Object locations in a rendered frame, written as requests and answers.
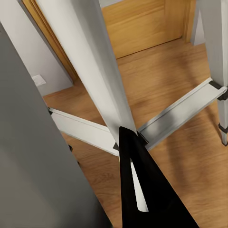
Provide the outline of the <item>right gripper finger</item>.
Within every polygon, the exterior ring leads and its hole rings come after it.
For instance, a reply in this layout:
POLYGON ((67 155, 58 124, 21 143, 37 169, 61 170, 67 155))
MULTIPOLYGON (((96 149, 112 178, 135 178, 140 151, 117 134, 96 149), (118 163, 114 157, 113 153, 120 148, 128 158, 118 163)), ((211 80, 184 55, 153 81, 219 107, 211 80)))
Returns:
POLYGON ((199 228, 137 136, 119 127, 123 228, 199 228), (130 158, 149 212, 138 210, 130 158))

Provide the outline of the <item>camera tripod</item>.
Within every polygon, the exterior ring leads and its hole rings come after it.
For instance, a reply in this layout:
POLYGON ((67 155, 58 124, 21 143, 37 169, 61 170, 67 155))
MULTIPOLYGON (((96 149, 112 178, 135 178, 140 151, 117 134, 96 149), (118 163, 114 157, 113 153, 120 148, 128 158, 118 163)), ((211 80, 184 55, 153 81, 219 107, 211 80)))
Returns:
POLYGON ((114 228, 62 133, 120 157, 122 126, 149 152, 217 100, 228 146, 228 0, 199 0, 210 78, 139 129, 99 0, 35 1, 107 127, 49 108, 0 21, 0 228, 114 228))

